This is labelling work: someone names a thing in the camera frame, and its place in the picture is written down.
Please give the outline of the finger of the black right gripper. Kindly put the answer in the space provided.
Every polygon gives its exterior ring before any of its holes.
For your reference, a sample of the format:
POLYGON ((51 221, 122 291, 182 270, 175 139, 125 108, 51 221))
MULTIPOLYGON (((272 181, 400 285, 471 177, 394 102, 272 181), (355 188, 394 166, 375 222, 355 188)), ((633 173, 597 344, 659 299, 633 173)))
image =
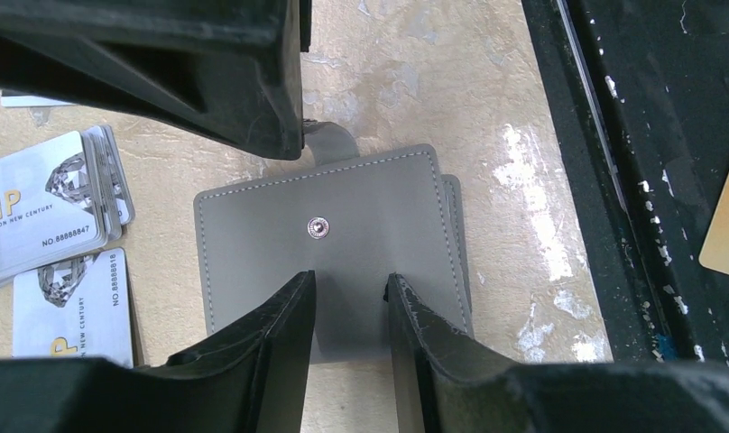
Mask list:
POLYGON ((0 88, 301 156, 308 1, 0 1, 0 88))

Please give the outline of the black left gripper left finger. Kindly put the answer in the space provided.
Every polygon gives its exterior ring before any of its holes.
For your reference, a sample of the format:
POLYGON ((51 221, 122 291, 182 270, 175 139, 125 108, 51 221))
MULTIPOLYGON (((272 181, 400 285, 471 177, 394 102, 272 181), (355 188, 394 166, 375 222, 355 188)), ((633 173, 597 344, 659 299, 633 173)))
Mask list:
POLYGON ((0 360, 0 432, 297 432, 315 317, 306 271, 157 367, 0 360))

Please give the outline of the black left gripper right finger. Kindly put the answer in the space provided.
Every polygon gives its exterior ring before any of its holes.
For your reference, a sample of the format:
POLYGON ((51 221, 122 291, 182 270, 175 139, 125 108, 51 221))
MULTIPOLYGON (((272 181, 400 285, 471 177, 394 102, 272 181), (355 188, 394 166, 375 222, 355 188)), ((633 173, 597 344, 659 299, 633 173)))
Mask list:
POLYGON ((729 368, 699 362, 521 364, 387 282, 402 432, 729 432, 729 368))

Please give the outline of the grey card holder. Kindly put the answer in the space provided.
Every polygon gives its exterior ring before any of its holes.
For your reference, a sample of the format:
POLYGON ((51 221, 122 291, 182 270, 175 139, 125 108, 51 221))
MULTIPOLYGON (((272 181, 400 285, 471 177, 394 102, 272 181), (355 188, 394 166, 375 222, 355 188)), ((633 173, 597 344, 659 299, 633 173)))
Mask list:
POLYGON ((197 194, 193 202, 206 330, 214 334, 295 274, 317 282, 314 364, 390 353, 385 287, 404 276, 471 331, 462 190, 427 144, 368 156, 319 124, 317 165, 197 194))

